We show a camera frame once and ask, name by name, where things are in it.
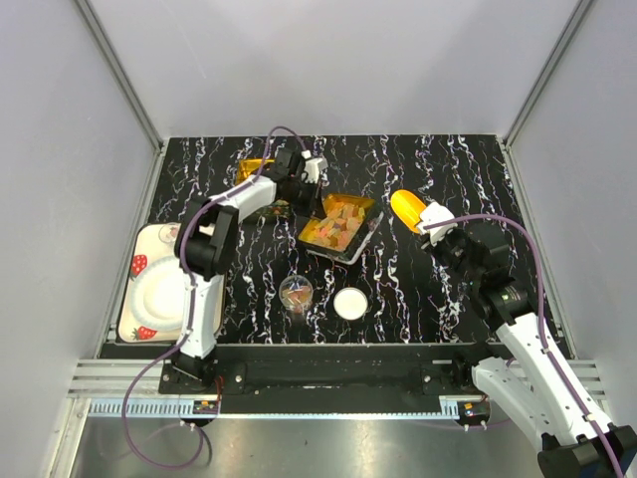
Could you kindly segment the gold tin with gummies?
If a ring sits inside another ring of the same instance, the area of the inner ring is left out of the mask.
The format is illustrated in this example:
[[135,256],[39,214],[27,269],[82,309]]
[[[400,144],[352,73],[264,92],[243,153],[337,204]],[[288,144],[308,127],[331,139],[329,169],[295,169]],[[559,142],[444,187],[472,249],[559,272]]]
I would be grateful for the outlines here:
[[298,239],[311,254],[344,265],[354,264],[383,219],[381,205],[368,197],[329,194],[325,218],[313,217]]

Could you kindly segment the yellow plastic scoop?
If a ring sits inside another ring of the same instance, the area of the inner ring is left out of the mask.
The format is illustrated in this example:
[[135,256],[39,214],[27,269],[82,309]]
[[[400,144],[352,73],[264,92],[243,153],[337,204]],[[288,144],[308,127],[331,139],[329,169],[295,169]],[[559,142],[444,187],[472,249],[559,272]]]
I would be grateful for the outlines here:
[[400,189],[390,198],[390,206],[394,214],[412,232],[418,233],[417,225],[421,222],[421,214],[426,209],[425,203],[414,193]]

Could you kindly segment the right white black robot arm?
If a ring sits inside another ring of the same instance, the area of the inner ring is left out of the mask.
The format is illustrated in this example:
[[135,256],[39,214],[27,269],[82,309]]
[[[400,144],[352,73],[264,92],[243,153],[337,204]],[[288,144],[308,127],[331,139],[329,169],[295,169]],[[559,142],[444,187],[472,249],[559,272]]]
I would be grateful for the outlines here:
[[475,313],[525,375],[518,378],[481,343],[454,359],[455,388],[493,399],[535,448],[543,476],[624,476],[636,456],[636,432],[614,424],[578,379],[527,288],[511,275],[500,228],[479,222],[416,229],[438,262],[468,280]]

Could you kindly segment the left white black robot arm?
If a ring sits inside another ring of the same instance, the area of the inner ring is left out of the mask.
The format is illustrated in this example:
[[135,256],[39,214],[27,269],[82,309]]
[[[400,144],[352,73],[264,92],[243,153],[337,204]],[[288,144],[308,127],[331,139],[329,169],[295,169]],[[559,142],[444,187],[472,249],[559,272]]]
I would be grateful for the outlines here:
[[311,217],[320,210],[320,180],[326,168],[325,158],[307,150],[282,149],[273,162],[263,160],[241,183],[188,203],[174,245],[184,273],[185,302],[171,364],[192,393],[205,393],[214,384],[215,323],[223,313],[225,276],[236,255],[239,226],[278,200]]

